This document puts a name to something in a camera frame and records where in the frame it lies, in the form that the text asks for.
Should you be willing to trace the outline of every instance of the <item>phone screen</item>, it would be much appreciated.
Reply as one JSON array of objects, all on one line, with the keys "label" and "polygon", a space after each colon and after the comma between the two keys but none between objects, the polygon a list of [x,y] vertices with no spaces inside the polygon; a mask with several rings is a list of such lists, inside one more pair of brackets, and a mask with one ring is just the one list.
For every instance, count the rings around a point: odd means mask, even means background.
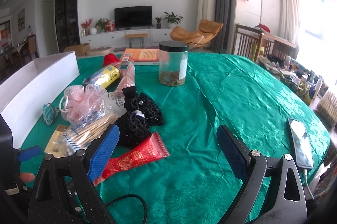
[{"label": "phone screen", "polygon": [[293,119],[289,119],[289,124],[294,140],[297,166],[300,168],[312,169],[314,167],[314,162],[312,158],[310,141],[304,124]]}]

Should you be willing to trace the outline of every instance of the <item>black cable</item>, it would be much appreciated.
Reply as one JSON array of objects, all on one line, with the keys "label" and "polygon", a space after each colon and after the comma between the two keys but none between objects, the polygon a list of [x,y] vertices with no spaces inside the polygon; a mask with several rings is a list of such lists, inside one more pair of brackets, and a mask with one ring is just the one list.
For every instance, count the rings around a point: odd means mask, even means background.
[{"label": "black cable", "polygon": [[123,195],[123,196],[120,196],[112,201],[110,201],[109,203],[107,203],[107,207],[109,207],[110,205],[114,204],[115,202],[117,201],[120,201],[124,198],[128,198],[128,197],[135,197],[135,198],[138,198],[140,200],[140,202],[143,204],[143,207],[144,207],[144,219],[143,219],[143,224],[146,224],[147,223],[147,219],[149,217],[149,211],[148,211],[148,208],[147,208],[147,205],[146,205],[146,202],[145,200],[139,196],[139,195],[134,195],[134,194],[128,194],[128,195]]}]

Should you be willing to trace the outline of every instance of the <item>yellow bag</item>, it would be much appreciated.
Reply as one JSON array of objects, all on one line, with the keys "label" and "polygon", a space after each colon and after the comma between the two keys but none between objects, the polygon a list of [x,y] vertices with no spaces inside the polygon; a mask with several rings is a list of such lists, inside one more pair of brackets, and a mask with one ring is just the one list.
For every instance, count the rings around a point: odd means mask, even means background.
[{"label": "yellow bag", "polygon": [[102,88],[108,87],[112,82],[120,77],[119,69],[113,65],[105,66],[104,68],[98,70],[92,76],[89,76],[83,81],[84,87],[88,84],[94,85],[98,91]]}]

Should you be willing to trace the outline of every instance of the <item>book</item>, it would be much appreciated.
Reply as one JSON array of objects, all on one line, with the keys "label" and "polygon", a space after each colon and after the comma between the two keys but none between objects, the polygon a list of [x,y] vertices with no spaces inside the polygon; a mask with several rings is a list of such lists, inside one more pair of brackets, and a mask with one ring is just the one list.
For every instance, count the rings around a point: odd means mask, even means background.
[{"label": "book", "polygon": [[159,64],[159,49],[132,49],[127,48],[122,54],[119,61],[121,66],[129,65],[158,65]]}]

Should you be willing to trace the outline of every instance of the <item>yellow packet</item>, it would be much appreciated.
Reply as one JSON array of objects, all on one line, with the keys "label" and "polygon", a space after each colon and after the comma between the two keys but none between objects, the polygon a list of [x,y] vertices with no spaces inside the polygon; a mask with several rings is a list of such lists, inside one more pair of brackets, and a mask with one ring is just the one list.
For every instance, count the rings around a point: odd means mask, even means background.
[{"label": "yellow packet", "polygon": [[68,126],[58,125],[50,138],[45,153],[51,153],[56,158],[68,156],[67,147],[64,142],[63,133],[68,129]]},{"label": "yellow packet", "polygon": [[113,65],[108,65],[86,78],[83,81],[83,85],[86,87],[88,84],[92,84],[97,88],[98,91],[101,91],[102,88],[108,87],[119,77],[119,69]]}]

